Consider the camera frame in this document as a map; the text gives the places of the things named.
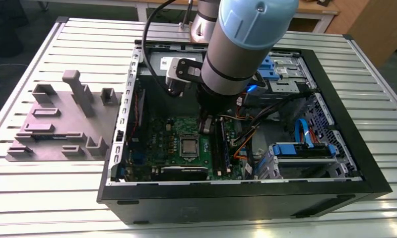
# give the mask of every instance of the cpu socket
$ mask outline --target cpu socket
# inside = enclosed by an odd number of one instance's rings
[[[180,157],[198,157],[198,135],[180,135]]]

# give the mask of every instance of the blue led light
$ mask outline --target blue led light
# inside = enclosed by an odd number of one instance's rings
[[[257,85],[252,85],[250,87],[249,87],[249,89],[246,90],[246,92],[249,93],[249,92],[253,92],[254,90],[256,90],[256,88],[257,88]]]

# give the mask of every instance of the orange wire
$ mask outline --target orange wire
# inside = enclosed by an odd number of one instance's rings
[[[249,137],[245,139],[245,141],[242,142],[240,148],[237,149],[236,153],[233,154],[233,158],[240,158],[241,156],[237,156],[241,148],[245,146],[246,142],[250,140],[252,136],[254,135],[256,131],[249,135]]]

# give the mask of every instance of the white metal table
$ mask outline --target white metal table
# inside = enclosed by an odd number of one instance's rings
[[[0,236],[397,237],[397,96],[354,42],[340,35],[288,32],[276,46],[316,52],[393,189],[377,200],[320,218],[126,226],[96,203],[102,162],[5,160],[34,101],[36,84],[69,91],[62,71],[77,69],[90,91],[112,87],[121,92],[142,27],[140,22],[76,18],[54,24],[0,112]],[[152,24],[149,38],[189,41],[174,24]]]

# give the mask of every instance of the black cable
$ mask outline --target black cable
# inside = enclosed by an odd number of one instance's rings
[[[233,141],[233,143],[237,143],[238,141],[241,141],[244,138],[246,138],[250,133],[253,133],[253,131],[257,129],[261,121],[274,112],[277,112],[280,110],[280,108],[292,100],[298,99],[298,98],[306,98],[309,97],[314,92],[313,91],[305,91],[302,93],[297,93],[297,94],[290,94],[288,95],[285,98],[282,98],[281,100],[278,100],[273,105],[265,107],[260,113],[257,114],[257,116],[254,116],[254,119],[252,120],[250,124],[249,124],[249,128],[248,130],[245,130],[246,132],[242,133],[238,138]]]
[[[161,80],[158,80],[157,78],[157,74],[156,74],[156,71],[152,67],[152,64],[149,62],[149,59],[146,57],[146,48],[145,48],[145,41],[146,41],[146,34],[148,34],[148,29],[150,27],[150,24],[152,24],[152,19],[153,17],[156,16],[156,14],[158,13],[158,11],[161,9],[165,8],[165,6],[168,6],[170,3],[173,3],[176,0],[168,0],[165,1],[164,4],[161,4],[156,9],[154,11],[152,12],[149,18],[146,19],[146,22],[145,22],[145,26],[144,26],[144,32],[142,32],[142,40],[141,40],[141,49],[142,49],[142,58],[144,58],[144,63],[145,63],[145,66],[148,68],[148,70],[150,71],[150,74],[152,74],[152,78],[154,79],[156,83],[158,84],[158,86],[164,89],[165,93],[170,96],[170,97],[177,97],[181,92],[170,92],[169,91],[169,88],[166,86],[166,84],[164,82],[161,82]]]
[[[182,19],[182,25],[186,24],[186,20],[189,19],[192,8],[193,8],[193,0],[188,4],[186,12],[185,12],[184,19]]]

